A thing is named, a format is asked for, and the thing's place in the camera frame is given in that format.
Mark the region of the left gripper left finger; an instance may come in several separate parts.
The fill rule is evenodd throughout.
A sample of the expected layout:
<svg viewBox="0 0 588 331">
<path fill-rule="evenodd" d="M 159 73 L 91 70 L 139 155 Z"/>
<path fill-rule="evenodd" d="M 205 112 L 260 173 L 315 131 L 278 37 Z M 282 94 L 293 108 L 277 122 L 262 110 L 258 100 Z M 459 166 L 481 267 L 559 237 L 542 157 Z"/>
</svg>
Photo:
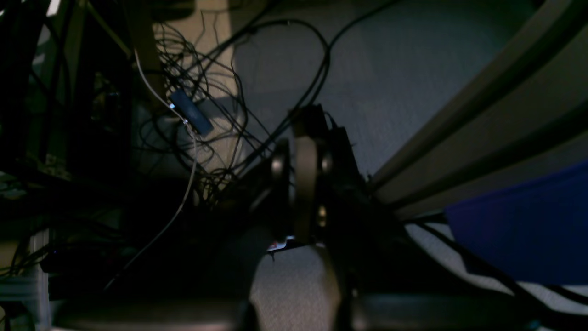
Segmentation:
<svg viewBox="0 0 588 331">
<path fill-rule="evenodd" d="M 65 302 L 60 331 L 254 331 L 249 295 L 267 249 L 285 239 L 288 140 L 277 143 L 187 234 L 157 240 L 109 289 Z"/>
</svg>

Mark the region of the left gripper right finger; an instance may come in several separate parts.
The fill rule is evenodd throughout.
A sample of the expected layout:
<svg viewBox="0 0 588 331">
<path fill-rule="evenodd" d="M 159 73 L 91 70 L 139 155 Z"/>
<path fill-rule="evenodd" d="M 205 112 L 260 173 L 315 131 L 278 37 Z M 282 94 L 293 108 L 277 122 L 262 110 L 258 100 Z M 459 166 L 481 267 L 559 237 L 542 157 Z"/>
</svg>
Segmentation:
<svg viewBox="0 0 588 331">
<path fill-rule="evenodd" d="M 295 139 L 295 235 L 327 251 L 340 291 L 337 331 L 531 331 L 531 305 L 479 288 L 435 261 L 335 168 L 323 141 Z"/>
</svg>

